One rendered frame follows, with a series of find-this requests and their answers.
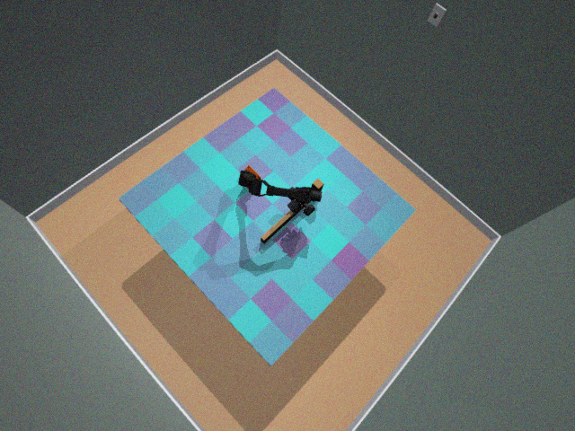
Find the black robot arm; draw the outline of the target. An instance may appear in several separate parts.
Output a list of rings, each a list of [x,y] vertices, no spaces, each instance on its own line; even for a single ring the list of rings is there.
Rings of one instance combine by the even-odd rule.
[[[311,200],[321,202],[322,191],[313,190],[310,187],[296,187],[295,189],[283,189],[271,186],[267,181],[256,179],[251,172],[247,170],[240,172],[239,185],[243,187],[248,187],[249,192],[254,196],[262,197],[268,196],[281,196],[294,198],[290,203],[287,204],[288,208],[293,212],[297,213],[302,203],[310,203]],[[261,184],[264,183],[267,186],[266,194],[261,194]],[[299,202],[298,202],[299,201]]]

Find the brown wooden post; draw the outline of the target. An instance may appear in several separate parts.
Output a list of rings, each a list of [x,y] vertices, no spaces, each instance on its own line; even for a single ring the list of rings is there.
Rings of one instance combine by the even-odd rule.
[[[311,189],[322,191],[323,185],[324,183],[321,180],[317,179],[316,181],[313,182]]]

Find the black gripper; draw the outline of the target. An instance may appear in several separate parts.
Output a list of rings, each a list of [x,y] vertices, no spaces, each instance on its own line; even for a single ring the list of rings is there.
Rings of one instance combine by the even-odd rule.
[[[305,213],[307,216],[311,215],[315,211],[315,207],[312,204],[308,205],[307,203],[300,203],[305,207],[303,213]]]

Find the tan wooden board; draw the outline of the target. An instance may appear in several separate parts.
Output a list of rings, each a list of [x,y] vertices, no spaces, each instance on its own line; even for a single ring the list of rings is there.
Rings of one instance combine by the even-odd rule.
[[[299,208],[300,212],[304,206]],[[298,213],[297,212],[297,213]],[[275,223],[262,237],[261,242],[264,244],[267,242],[276,232],[278,232],[287,222],[289,222],[297,213],[293,213],[291,210],[284,215],[277,223]]]

